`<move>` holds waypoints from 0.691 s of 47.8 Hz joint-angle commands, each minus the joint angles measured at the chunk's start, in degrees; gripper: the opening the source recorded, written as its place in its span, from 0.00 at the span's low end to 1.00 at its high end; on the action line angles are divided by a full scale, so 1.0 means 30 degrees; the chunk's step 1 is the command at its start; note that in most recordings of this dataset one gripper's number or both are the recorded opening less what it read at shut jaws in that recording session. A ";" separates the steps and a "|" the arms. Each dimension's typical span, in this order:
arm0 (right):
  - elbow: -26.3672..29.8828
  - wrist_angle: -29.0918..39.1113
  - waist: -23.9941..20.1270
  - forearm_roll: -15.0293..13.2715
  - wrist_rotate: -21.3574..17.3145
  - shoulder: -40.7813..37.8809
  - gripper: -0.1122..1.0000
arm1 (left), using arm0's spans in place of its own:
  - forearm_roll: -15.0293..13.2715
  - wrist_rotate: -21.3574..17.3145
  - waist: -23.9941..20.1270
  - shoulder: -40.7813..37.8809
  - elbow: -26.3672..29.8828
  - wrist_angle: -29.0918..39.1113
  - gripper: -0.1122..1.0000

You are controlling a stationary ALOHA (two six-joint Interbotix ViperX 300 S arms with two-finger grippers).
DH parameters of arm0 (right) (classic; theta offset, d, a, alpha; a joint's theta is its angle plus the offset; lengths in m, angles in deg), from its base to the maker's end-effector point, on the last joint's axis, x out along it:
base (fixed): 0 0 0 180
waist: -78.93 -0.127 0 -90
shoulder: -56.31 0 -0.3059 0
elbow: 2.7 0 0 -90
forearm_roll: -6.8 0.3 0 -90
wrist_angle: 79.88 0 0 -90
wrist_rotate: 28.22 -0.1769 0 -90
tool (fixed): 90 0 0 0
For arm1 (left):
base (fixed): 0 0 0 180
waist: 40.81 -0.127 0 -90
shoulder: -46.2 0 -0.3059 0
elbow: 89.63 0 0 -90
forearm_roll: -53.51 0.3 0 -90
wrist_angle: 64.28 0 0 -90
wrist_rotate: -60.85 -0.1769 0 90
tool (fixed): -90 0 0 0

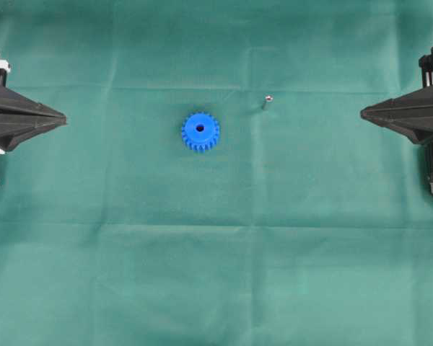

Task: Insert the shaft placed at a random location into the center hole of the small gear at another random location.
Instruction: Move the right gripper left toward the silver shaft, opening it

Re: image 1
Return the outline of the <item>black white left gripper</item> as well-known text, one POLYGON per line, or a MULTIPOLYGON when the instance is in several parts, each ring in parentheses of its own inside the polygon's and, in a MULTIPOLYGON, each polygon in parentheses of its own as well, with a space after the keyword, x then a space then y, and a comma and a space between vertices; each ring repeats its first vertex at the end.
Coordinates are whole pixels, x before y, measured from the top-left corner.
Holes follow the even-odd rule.
POLYGON ((44 104, 32 101, 5 87, 11 71, 0 59, 0 155, 13 151, 22 142, 66 124, 66 116, 44 104))

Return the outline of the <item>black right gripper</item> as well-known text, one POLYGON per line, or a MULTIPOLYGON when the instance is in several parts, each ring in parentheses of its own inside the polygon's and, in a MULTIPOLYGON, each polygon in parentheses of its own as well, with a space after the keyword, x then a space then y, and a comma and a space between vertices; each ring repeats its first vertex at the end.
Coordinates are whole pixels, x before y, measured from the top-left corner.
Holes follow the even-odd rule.
POLYGON ((422 89, 368 106, 360 112, 360 115, 363 120, 407 137, 413 144, 426 144, 424 150, 427 162, 427 178, 430 192, 433 195, 433 130, 410 128, 407 125, 395 125, 383 120, 389 119, 390 114, 394 112, 397 117, 409 117, 410 112, 414 114, 421 112, 424 115, 428 113, 428 110, 433 110, 433 48, 429 55, 419 59, 419 67, 421 69, 422 89))

